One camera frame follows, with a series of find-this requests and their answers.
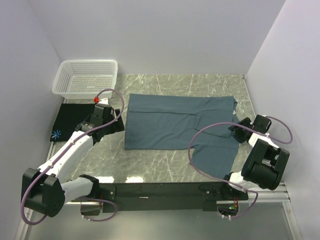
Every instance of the black fabric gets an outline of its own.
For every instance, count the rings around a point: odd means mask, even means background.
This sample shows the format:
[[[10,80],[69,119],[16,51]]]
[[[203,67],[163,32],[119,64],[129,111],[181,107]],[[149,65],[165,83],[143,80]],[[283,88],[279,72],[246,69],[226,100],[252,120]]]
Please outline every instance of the black fabric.
[[[92,114],[94,109],[94,103],[62,103],[52,127],[50,142],[68,141],[76,126]]]

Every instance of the gray marble surface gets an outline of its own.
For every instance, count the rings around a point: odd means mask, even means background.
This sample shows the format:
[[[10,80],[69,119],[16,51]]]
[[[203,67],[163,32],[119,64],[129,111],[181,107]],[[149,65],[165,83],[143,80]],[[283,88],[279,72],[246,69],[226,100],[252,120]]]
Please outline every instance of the gray marble surface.
[[[218,74],[126,74],[118,75],[115,89],[124,97],[126,106],[122,118],[126,122],[130,93],[222,97],[234,96],[236,114],[241,120],[254,119],[254,110],[242,75]],[[92,103],[91,100],[68,100],[68,103]],[[116,94],[109,100],[114,108],[121,108]],[[64,142],[55,144],[53,153]],[[187,150],[125,150],[125,132],[107,135],[94,145],[70,170],[63,182],[81,174],[99,177],[101,182],[202,182],[209,181],[189,164]],[[238,172],[251,150],[247,143],[239,147],[232,171]]]

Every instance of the white plastic basket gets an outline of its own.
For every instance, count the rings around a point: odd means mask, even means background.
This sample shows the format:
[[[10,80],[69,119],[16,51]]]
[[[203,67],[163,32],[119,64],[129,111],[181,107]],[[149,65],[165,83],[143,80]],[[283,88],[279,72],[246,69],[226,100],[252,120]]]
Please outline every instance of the white plastic basket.
[[[114,89],[118,63],[115,60],[66,60],[55,75],[52,92],[66,99],[93,99],[103,89]],[[100,98],[111,98],[106,91]]]

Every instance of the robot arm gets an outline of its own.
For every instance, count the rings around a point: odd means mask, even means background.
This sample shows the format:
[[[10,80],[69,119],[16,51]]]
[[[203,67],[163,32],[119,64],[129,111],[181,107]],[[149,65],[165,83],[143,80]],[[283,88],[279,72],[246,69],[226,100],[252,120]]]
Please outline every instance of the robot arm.
[[[271,120],[257,115],[253,123],[249,118],[245,118],[239,124],[265,134],[271,125]],[[247,141],[252,146],[252,150],[242,170],[232,172],[226,175],[224,179],[238,184],[244,189],[276,189],[285,171],[290,153],[274,144],[266,136],[251,133],[240,127],[232,126],[229,129],[234,131],[233,137],[238,142]],[[232,184],[230,186],[243,191],[242,188]]]
[[[31,182],[49,166],[52,168],[42,176],[40,181],[30,191],[25,201],[25,207],[33,209],[49,217],[54,217],[61,210],[63,205],[81,196],[91,196],[99,198],[99,180],[89,176],[81,175],[75,180],[61,184],[70,168],[77,164],[84,153],[105,135],[124,131],[124,124],[121,117],[113,124],[100,128],[96,131],[83,136],[80,140],[74,140],[84,132],[102,126],[115,119],[118,110],[114,110],[108,105],[108,99],[99,101],[93,114],[89,115],[75,129],[68,142],[46,163],[42,164],[37,170],[29,168],[22,177],[22,195],[25,194]],[[61,157],[59,162],[52,165],[52,162],[73,143],[73,146]]]

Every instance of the blue star logo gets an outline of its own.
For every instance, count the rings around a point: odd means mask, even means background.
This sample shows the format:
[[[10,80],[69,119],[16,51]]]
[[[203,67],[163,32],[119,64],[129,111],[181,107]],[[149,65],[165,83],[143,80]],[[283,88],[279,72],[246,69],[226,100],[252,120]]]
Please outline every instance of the blue star logo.
[[[60,130],[56,130],[56,131],[53,131],[53,133],[51,133],[52,135],[52,139],[54,138],[54,140],[57,140],[58,138],[60,138],[60,135],[61,135],[61,131]]]

